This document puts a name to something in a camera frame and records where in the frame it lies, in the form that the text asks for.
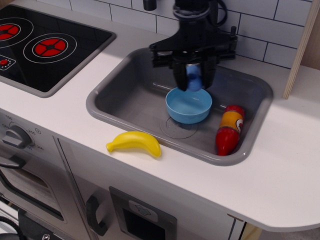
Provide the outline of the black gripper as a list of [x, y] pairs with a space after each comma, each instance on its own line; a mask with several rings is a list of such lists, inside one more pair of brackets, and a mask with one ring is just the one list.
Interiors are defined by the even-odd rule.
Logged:
[[237, 40], [225, 40], [220, 29], [210, 26], [206, 20], [181, 21], [179, 30], [171, 37], [152, 43], [154, 67], [173, 67], [177, 87], [186, 91], [188, 78], [186, 65], [201, 63], [201, 76], [204, 89], [214, 80], [216, 64], [236, 57]]

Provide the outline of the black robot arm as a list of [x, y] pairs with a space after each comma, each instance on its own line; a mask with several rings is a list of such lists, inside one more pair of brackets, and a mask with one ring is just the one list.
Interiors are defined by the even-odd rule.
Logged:
[[169, 67], [177, 87], [187, 90], [187, 65], [198, 64], [202, 85], [205, 89], [212, 85], [216, 65], [220, 61], [236, 57], [237, 36], [235, 26], [230, 33], [219, 29], [228, 16], [218, 21], [218, 8], [227, 10], [222, 0], [177, 0], [173, 5], [173, 15], [179, 21], [178, 31], [171, 37], [149, 46], [153, 54], [153, 67]]

